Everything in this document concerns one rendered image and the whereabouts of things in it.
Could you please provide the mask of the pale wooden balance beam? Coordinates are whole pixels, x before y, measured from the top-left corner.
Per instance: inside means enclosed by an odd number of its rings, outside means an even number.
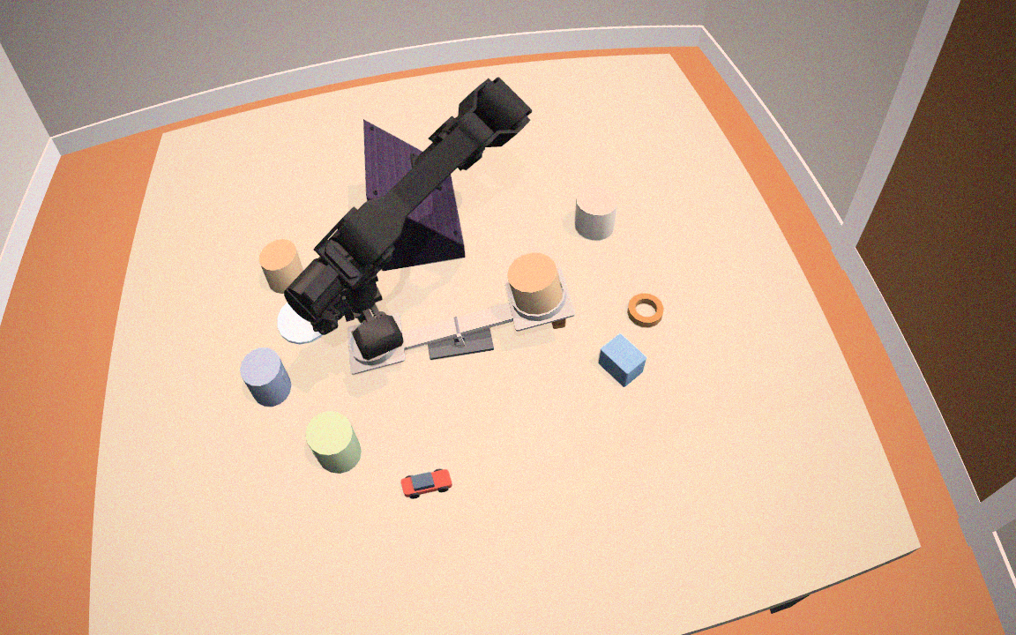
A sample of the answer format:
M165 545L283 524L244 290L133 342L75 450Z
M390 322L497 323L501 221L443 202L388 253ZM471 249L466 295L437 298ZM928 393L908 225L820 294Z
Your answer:
M559 278L562 289L562 300L547 313L539 315L527 314L516 306L513 300L511 284L505 282L509 304L503 304L490 309L479 310L479 312L459 315L459 317L449 318L449 320L431 323L431 325L421 326L410 331L400 329L400 314L392 314L395 322L398 323L400 333L404 342L402 346L386 351L382 356L367 359L362 358L360 350L356 346L354 335L351 331L356 330L358 325L350 326L350 373L360 374L364 371L377 369L377 367L387 367L393 364L400 364L406 361L406 350L419 348L428 345L429 359L446 359L455 356L467 356L482 353L482 351L495 350L491 337L490 328L497 325L511 323L515 325L516 331L523 331L529 328L536 328L539 325L565 320L575 317L575 307L573 307L567 280L564 277L562 268L559 271Z

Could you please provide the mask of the orange ring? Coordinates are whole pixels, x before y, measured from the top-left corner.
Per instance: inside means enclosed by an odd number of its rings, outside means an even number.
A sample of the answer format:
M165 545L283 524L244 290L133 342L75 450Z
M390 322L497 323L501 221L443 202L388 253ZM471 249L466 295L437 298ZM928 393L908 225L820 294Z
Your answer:
M639 315L636 307L639 304L648 304L654 307L654 315L651 317L644 317L644 315ZM658 297L650 294L638 294L634 296L628 305L628 310L626 310L629 320L632 321L639 328L654 328L660 324L662 315L664 315L664 305L658 300Z

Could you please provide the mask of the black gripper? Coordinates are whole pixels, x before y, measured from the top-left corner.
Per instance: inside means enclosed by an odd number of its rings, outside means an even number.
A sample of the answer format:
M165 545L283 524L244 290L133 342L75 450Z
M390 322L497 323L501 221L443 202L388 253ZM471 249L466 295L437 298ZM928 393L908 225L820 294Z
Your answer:
M383 298L376 282L378 282L377 274L370 279L370 284L366 285L362 282L355 290L352 290L348 284L344 284L340 294L347 298L356 320L363 323L351 333L354 335L356 346L360 350L362 358L367 359L367 361L382 356L386 351L398 348L404 342L398 323L395 322L392 315L386 315L378 310L376 303Z

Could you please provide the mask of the tan cylinder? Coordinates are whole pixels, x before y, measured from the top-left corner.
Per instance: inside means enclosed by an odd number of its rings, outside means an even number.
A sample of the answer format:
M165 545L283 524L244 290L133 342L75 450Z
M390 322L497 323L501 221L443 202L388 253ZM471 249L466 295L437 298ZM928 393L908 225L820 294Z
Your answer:
M513 260L507 277L516 306L527 314L547 313L562 300L559 271L553 258L533 252L524 254Z
M259 253L259 265L270 289L279 294L285 294L288 285L293 284L303 271L295 243L288 240L267 243Z

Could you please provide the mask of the blue box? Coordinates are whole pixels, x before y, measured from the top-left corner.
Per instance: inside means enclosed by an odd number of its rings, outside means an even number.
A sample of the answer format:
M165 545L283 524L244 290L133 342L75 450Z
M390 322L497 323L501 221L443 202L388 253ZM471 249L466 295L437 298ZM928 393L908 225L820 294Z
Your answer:
M605 343L598 358L598 365L616 379L619 385L626 387L644 371L646 357L637 350L631 341L622 334Z

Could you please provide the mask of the red toy car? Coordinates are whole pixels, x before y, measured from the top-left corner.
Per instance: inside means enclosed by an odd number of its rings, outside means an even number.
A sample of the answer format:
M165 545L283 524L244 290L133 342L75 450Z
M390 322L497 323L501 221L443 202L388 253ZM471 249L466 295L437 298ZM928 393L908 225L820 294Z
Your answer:
M422 473L417 475L408 475L406 479L400 479L400 485L402 485L403 493L406 497L411 499L418 498L424 493L434 493L434 491L439 491L439 493L446 493L452 486L452 479L449 477L449 470L439 467L434 470L434 473Z

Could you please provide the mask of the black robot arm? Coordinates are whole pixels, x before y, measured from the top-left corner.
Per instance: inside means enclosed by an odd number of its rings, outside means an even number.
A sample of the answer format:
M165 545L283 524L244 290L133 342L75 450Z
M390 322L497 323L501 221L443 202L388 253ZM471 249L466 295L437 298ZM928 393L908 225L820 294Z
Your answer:
M285 289L285 300L313 331L326 336L338 328L344 315L355 320L345 296L370 284L386 264L400 237L408 214L457 168L468 170L482 160L485 147L503 147L531 122L532 109L504 83L503 78L485 79L459 104L459 113L439 126L421 155L411 153L412 169L383 197L370 198L350 212L325 235L313 250L319 258L303 269ZM336 230L338 229L338 230ZM372 266L371 266L372 265Z

